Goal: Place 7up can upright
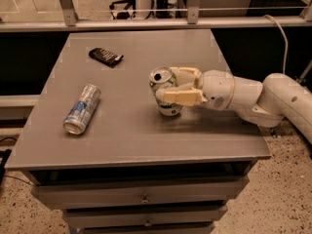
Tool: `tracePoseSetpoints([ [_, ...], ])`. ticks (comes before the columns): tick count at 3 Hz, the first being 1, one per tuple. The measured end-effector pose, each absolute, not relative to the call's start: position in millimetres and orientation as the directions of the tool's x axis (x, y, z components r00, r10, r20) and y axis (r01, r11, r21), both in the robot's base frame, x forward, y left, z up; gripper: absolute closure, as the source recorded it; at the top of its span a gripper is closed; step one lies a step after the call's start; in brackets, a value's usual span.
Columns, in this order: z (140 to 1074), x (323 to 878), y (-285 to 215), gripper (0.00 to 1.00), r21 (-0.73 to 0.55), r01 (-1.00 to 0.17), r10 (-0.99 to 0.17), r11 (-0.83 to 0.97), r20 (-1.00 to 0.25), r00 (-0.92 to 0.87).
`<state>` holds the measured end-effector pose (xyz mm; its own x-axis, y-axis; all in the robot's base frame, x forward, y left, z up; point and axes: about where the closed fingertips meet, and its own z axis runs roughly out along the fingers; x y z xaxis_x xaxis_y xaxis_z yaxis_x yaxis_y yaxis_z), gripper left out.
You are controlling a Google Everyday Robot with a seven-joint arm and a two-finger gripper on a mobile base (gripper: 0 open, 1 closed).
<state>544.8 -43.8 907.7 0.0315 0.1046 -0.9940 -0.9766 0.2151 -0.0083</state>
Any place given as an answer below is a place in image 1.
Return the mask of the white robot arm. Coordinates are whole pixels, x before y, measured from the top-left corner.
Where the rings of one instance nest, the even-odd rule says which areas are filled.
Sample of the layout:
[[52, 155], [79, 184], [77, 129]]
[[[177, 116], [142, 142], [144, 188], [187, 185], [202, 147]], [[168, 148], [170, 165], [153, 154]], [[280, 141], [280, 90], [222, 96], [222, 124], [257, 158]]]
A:
[[272, 73], [258, 82], [219, 70], [158, 67], [149, 79], [165, 115], [177, 115], [183, 106], [203, 106], [233, 111], [243, 120], [266, 128], [287, 118], [312, 142], [312, 94], [285, 74]]

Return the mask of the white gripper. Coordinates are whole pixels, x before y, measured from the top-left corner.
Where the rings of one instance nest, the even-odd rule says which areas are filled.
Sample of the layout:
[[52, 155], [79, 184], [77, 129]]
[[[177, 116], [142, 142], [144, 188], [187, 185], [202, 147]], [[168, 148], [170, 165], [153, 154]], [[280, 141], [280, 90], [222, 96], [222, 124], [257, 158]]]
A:
[[[171, 67], [178, 87], [161, 88], [156, 98], [162, 102], [183, 106], [204, 103], [211, 110], [224, 110], [234, 93], [234, 76], [228, 72], [210, 70], [202, 74], [195, 67]], [[202, 90], [194, 88], [202, 84]]]

